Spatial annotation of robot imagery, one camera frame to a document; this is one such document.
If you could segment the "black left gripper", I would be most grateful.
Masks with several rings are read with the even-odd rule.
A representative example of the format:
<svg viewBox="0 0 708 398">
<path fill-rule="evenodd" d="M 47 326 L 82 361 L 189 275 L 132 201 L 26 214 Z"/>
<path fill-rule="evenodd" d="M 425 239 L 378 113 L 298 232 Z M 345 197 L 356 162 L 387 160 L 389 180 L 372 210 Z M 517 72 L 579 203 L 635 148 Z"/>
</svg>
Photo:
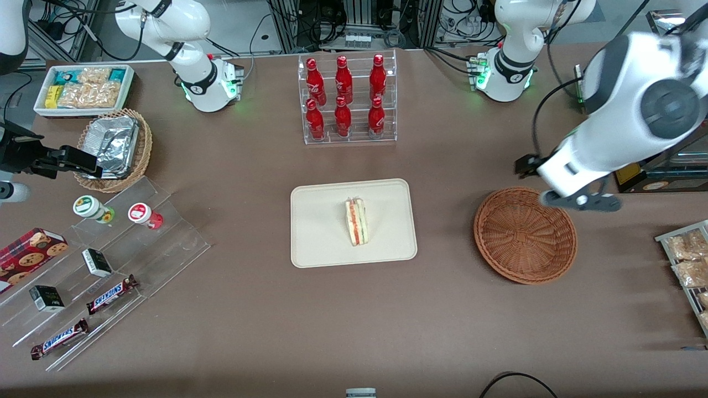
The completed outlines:
<svg viewBox="0 0 708 398">
<path fill-rule="evenodd" d="M 538 170 L 540 170 L 544 164 L 546 164 L 553 154 L 541 157 L 538 154 L 527 154 L 515 161 L 515 174 L 519 179 L 525 179 L 529 177 L 538 176 Z"/>
</svg>

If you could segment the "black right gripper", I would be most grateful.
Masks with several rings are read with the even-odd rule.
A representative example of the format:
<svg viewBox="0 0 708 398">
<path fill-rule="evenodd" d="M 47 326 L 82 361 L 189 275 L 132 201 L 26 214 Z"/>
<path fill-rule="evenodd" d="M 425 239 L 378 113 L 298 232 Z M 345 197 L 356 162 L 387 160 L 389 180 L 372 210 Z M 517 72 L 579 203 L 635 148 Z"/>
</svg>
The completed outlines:
<svg viewBox="0 0 708 398">
<path fill-rule="evenodd" d="M 2 123 L 1 169 L 11 174 L 26 173 L 55 179 L 60 171 L 58 161 L 50 154 L 53 149 L 45 147 L 41 134 L 35 134 L 15 123 Z M 103 169 L 98 159 L 76 147 L 60 147 L 60 166 L 64 169 L 83 173 L 91 178 L 103 177 Z"/>
</svg>

